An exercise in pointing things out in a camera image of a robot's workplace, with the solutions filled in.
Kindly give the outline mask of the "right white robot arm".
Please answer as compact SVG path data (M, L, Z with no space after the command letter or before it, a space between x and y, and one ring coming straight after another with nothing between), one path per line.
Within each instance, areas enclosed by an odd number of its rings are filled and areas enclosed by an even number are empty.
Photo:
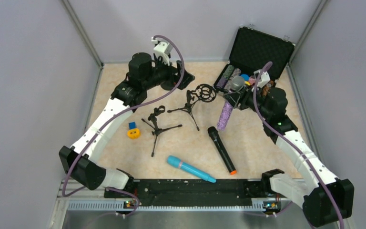
M250 108L258 114L266 135L290 158L304 180L298 183L286 173L274 170L267 176L269 189L298 205L312 226L336 222L339 228L346 228L345 219L352 215L355 187L349 179L340 179L331 172L307 145L286 114L285 90L271 87L266 92L254 91L245 86L225 91L224 99L235 108Z

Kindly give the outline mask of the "purple glitter microphone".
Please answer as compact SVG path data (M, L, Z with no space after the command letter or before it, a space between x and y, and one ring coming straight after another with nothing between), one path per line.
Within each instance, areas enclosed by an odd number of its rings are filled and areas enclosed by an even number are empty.
M229 91L226 95L224 95L224 98L227 96L232 96L233 94L237 94L238 91L240 91L244 87L244 85L245 85L244 78L240 75L235 76L232 79L230 87L229 87ZM234 106L231 105L231 103L228 101L228 99L225 99L225 103L224 103L220 118L217 123L217 130L222 131L226 128L233 109L234 109Z

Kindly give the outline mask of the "black tripod clip stand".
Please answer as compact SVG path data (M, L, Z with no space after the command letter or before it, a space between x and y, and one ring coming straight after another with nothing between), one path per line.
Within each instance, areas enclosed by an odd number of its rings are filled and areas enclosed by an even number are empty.
M168 127L168 128L160 128L158 126L157 117L159 115L163 114L165 111L166 111L165 106L160 105L159 107L154 108L153 112L148 116L147 120L145 120L143 118L141 119L144 123L146 123L149 127L151 127L153 129L153 131L151 131L151 134L153 136L155 136L153 148L152 148L152 152L151 152L151 157L154 157L154 155L155 155L157 139L161 133L174 129L174 128L181 128L183 126L182 124L179 124L179 125L175 125L175 126Z

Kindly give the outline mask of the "tripod stand with shock mount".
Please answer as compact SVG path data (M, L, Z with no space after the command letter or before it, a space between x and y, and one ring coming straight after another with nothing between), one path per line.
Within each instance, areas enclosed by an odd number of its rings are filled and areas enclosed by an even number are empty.
M186 91L186 103L183 107L167 110L167 113L172 113L175 111L186 112L193 119L197 131L200 131L200 128L193 115L193 107L197 102L213 102L216 98L216 95L217 92L211 85L205 83L199 84L194 90Z

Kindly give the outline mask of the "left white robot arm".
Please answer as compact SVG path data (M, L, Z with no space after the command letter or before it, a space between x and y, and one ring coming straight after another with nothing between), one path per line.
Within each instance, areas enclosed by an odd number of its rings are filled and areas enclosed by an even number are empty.
M97 164L101 154L117 132L118 128L139 107L147 102L148 90L161 84L170 84L167 94L152 100L155 103L177 88L185 88L194 76L186 73L185 62L179 59L173 66L161 56L145 52L132 56L129 71L123 81L114 88L105 108L88 130L72 146L63 146L59 151L60 160L66 173L64 185L70 178L78 181L84 188L95 190L111 187L123 190L130 175L119 169L106 169Z

